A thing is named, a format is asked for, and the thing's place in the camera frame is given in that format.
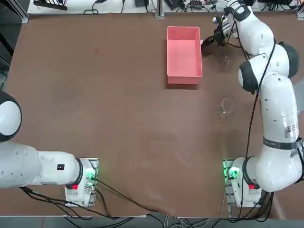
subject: electronic device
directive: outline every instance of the electronic device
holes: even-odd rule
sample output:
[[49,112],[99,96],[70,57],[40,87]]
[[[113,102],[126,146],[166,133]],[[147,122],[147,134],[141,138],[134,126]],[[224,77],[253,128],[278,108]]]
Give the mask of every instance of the electronic device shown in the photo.
[[171,10],[178,8],[182,4],[182,0],[165,0]]
[[148,7],[149,0],[135,0],[135,7]]

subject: black joint ring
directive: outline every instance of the black joint ring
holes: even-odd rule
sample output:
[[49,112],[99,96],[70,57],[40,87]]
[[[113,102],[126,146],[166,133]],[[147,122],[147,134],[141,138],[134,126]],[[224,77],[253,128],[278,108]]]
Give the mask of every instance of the black joint ring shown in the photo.
[[244,162],[243,162],[243,166],[242,166],[242,170],[243,170],[243,177],[244,180],[246,181],[246,183],[249,185],[253,185],[255,187],[255,189],[259,189],[260,186],[257,183],[254,183],[250,178],[249,175],[247,173],[247,162],[249,161],[250,158],[252,158],[253,156],[247,157],[245,158]]

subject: green indicator light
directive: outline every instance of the green indicator light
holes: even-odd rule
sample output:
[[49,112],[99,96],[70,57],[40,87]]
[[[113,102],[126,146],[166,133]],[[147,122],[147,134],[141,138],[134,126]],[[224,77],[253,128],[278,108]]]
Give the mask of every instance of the green indicator light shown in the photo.
[[229,170],[229,176],[232,180],[238,177],[237,175],[238,173],[239,173],[239,168],[231,167]]

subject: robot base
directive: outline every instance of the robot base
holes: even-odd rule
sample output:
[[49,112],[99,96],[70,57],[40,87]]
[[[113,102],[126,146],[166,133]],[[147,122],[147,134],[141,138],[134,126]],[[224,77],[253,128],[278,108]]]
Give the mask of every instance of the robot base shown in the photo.
[[[241,206],[242,199],[242,178],[243,178],[243,162],[245,158],[237,158],[229,169],[229,178],[231,181],[232,190],[235,196],[237,207]],[[243,206],[247,208],[254,207],[261,198],[262,189],[249,189],[248,184],[244,180],[243,184]]]
[[[74,185],[72,189],[65,187],[66,201],[79,204],[83,207],[95,205],[97,185],[91,177],[96,177],[98,173],[98,158],[79,158],[83,165],[83,173],[81,181],[78,185]],[[76,205],[66,203],[66,206],[77,207]]]

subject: label sticker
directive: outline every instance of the label sticker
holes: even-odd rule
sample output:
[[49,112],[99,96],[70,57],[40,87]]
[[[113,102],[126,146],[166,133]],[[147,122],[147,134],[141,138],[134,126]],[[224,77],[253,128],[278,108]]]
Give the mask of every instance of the label sticker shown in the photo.
[[299,123],[285,127],[285,129],[284,129],[285,138],[289,138],[289,137],[293,136],[294,132],[298,128],[299,128]]

